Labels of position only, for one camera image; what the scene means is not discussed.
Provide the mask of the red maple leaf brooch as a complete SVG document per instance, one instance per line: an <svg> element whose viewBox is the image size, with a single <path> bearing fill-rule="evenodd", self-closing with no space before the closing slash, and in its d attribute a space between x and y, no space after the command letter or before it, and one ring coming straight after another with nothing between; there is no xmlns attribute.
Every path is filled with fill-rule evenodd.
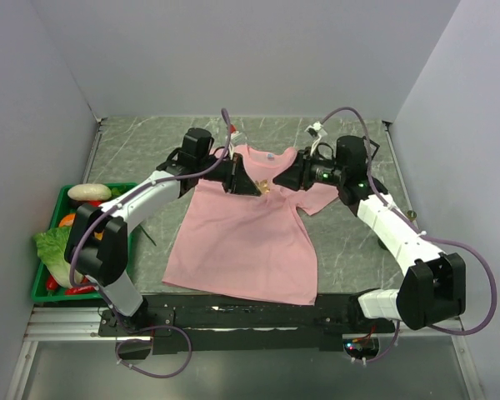
<svg viewBox="0 0 500 400"><path fill-rule="evenodd" d="M263 196L271 192L271 186L267 179L263 179L261 181L256 180L254 184Z"/></svg>

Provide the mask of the pink t-shirt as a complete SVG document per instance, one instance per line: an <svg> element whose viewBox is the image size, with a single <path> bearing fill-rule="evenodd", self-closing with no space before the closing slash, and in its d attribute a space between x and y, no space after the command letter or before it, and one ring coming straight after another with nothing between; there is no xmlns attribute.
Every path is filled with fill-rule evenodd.
<svg viewBox="0 0 500 400"><path fill-rule="evenodd" d="M315 184L308 191L277 186L273 179L297 151L275 155L237 146L255 182L267 179L271 192L233 195L220 183L201 180L179 228L162 281L166 285L249 300L300 306L314 304L318 257L298 215L323 210L335 187Z"/></svg>

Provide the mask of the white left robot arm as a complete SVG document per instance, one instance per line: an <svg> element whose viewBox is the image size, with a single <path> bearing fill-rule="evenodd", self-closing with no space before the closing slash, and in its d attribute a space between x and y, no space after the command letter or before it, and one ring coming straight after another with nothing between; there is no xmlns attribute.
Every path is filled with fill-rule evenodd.
<svg viewBox="0 0 500 400"><path fill-rule="evenodd" d="M214 155L213 143L209 131L189 129L181 146L143 182L101 206L85 204L76 212L64 252L69 279L74 282L77 274L85 276L128 334L138 335L148 325L148 302L127 272L129 234L202 179L220 183L225 193L261 194L245 170L242 155L228 147Z"/></svg>

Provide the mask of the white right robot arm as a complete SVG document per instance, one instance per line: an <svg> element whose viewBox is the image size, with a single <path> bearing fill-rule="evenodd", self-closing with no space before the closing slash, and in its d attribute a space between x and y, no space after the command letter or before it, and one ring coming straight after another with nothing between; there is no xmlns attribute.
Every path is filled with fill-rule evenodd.
<svg viewBox="0 0 500 400"><path fill-rule="evenodd" d="M366 332L377 319L405 323L412 330L431 326L464 313L466 265L456 253L446 254L406 222L393 197L377 180L368 178L373 142L342 136L333 158L325 159L306 148L273 181L293 191L315 184L332 186L351 212L377 236L402 270L398 289L371 289L353 298L347 312L349 326Z"/></svg>

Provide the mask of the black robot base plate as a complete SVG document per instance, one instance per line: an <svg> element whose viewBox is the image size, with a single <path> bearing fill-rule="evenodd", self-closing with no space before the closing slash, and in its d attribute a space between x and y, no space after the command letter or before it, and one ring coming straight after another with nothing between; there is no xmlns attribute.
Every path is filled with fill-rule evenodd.
<svg viewBox="0 0 500 400"><path fill-rule="evenodd" d="M155 355L193 350L237 351L316 348L341 352L343 338L393 333L393 322L367 319L351 293L320 294L312 306L256 302L212 294L148 296L138 316L120 327L110 310L102 313L102 338L145 340L124 348L127 359L150 348Z"/></svg>

